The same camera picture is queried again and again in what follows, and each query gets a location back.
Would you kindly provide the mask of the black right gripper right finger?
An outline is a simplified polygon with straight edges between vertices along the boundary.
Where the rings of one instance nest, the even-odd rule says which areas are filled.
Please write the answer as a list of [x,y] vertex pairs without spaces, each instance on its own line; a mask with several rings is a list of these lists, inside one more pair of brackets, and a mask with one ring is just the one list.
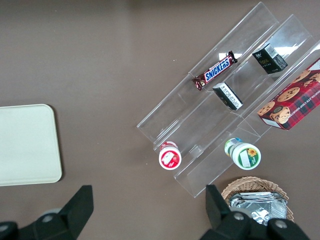
[[273,218],[267,225],[257,223],[245,213],[231,211],[215,185],[205,188],[205,209],[211,228],[202,240],[308,240],[294,222]]

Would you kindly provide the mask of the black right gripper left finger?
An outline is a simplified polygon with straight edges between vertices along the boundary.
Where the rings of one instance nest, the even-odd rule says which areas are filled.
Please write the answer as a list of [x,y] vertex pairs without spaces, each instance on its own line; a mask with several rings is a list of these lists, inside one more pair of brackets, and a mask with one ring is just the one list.
[[76,240],[94,210],[93,188],[83,185],[57,213],[47,213],[18,228],[14,221],[0,223],[2,240]]

